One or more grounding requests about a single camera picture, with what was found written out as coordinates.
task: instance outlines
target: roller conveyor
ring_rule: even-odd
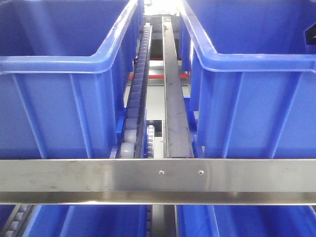
[[[1,187],[0,201],[16,204],[0,206],[0,236],[316,236],[316,215],[308,206],[316,204],[314,160],[203,157],[190,99],[183,98],[171,20],[162,22],[165,157],[153,159],[155,126],[146,121],[152,31],[146,24],[111,159],[0,161],[0,180],[12,180]],[[26,162],[27,171],[19,172]],[[86,183],[76,183],[79,173],[65,175],[63,168],[84,170]],[[14,173],[3,172],[8,169]],[[35,177],[42,183],[30,185]],[[152,204],[164,205],[159,217],[153,218]],[[294,204],[306,206],[286,206]]]

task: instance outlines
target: gravity roller track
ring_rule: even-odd
[[[148,71],[151,49],[151,31],[149,23],[144,26],[138,60],[131,82],[127,109],[123,126],[123,142],[119,149],[119,158],[141,158],[144,150],[144,131],[146,126],[145,105],[148,84]]]

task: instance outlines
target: stainless steel rail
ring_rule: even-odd
[[[192,143],[170,17],[162,17],[166,142],[168,158],[192,158]]]
[[[316,204],[315,169],[315,159],[0,160],[0,202]]]

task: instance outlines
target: metal bar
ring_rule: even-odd
[[[0,202],[316,204],[315,170],[315,159],[0,160]]]
[[[177,237],[176,205],[164,206],[164,231],[165,236]]]
[[[192,144],[170,17],[162,17],[168,158],[192,158]]]

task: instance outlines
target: plastic bin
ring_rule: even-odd
[[[180,11],[205,157],[316,157],[315,1],[182,0]]]
[[[146,206],[38,206],[23,237],[146,237]]]
[[[179,237],[315,237],[309,206],[178,206]]]
[[[137,0],[0,2],[0,158],[106,158],[133,70]]]

